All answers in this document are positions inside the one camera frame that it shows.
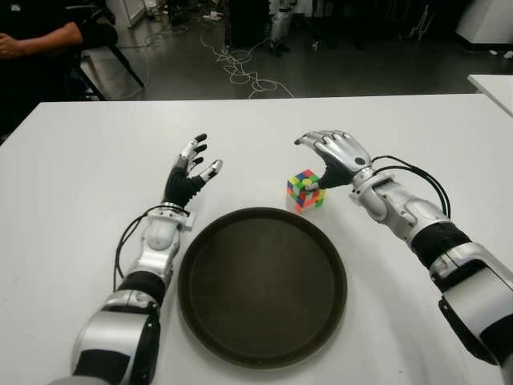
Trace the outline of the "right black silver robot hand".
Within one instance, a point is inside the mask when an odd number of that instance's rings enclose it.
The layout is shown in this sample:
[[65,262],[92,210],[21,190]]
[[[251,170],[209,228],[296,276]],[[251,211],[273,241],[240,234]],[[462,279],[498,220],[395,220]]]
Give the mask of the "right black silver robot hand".
[[306,187],[309,191],[351,184],[361,170],[372,164],[368,152],[347,132],[311,131],[294,144],[311,148],[325,163],[323,175]]

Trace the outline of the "bystander bare hand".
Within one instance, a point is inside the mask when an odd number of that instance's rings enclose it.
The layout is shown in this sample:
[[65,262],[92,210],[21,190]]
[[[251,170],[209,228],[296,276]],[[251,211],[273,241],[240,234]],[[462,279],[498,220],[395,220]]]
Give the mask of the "bystander bare hand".
[[0,34],[0,59],[18,59],[24,56],[22,44],[8,34]]

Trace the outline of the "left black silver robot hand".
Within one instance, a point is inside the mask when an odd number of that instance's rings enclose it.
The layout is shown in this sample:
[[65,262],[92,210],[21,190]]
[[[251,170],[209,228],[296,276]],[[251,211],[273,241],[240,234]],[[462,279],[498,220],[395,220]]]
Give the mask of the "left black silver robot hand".
[[202,133],[187,142],[176,157],[171,172],[164,186],[163,204],[170,204],[184,209],[188,202],[215,176],[223,167],[222,160],[213,161],[199,174],[192,176],[191,171],[204,161],[200,156],[207,149],[208,135]]

